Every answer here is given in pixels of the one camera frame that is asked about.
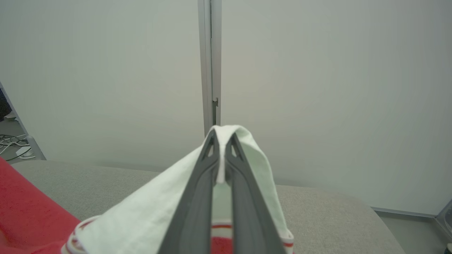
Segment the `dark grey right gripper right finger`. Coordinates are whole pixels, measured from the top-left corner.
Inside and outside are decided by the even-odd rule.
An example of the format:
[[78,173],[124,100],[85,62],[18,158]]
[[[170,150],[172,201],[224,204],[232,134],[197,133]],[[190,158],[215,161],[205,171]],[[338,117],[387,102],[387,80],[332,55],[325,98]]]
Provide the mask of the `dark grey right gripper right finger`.
[[231,187],[233,254],[286,254],[236,134],[226,145],[225,174]]

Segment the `short white power strip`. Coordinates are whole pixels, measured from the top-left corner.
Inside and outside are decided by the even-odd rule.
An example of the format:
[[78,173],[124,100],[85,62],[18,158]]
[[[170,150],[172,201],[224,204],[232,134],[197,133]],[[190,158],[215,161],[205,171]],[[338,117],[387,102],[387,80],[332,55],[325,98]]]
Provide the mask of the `short white power strip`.
[[33,159],[35,158],[34,152],[30,146],[22,146],[16,151],[16,156],[21,159]]

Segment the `aluminium partition post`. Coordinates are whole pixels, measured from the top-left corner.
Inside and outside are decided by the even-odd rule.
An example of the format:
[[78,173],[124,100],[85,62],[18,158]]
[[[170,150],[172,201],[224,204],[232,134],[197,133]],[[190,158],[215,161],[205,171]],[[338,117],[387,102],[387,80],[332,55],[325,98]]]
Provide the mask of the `aluminium partition post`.
[[204,134],[221,125],[222,0],[197,0]]

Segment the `red shorts with white stripe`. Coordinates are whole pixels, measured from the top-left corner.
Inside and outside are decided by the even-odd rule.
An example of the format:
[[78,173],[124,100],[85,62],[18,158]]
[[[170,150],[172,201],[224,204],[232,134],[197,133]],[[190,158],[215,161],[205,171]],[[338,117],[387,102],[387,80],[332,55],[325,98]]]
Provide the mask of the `red shorts with white stripe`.
[[[213,126],[212,130],[220,158],[213,188],[210,254],[233,254],[232,191],[225,174],[225,149],[233,134],[239,138],[286,254],[294,254],[294,236],[287,227],[269,161],[253,135],[240,125]],[[83,221],[0,159],[0,254],[158,254],[203,145],[102,215]]]

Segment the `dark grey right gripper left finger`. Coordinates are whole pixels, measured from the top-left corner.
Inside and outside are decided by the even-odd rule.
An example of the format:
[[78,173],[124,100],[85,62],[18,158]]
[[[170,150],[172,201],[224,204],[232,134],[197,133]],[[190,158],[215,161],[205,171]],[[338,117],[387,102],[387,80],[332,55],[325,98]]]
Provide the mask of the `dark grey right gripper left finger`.
[[210,254],[213,188],[219,158],[219,141],[212,130],[200,151],[158,254]]

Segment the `grey metal table leg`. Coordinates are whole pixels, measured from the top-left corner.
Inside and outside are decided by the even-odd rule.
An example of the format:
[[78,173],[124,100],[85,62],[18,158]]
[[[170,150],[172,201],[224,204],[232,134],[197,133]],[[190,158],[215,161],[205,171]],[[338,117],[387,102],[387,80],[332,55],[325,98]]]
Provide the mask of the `grey metal table leg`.
[[44,154],[42,153],[41,149],[39,148],[39,145],[36,143],[35,138],[33,136],[29,135],[29,132],[27,131],[26,127],[24,126],[23,121],[20,119],[15,107],[13,106],[12,101],[10,100],[10,98],[9,98],[8,94],[6,93],[6,90],[1,82],[0,82],[0,89],[3,92],[3,94],[5,95],[5,98],[8,102],[8,104],[10,105],[13,113],[15,114],[16,120],[18,121],[19,125],[21,126],[22,130],[24,131],[25,138],[29,142],[29,145],[31,145],[31,149],[34,152],[35,159],[44,160],[44,161],[47,160],[46,157],[44,156]]

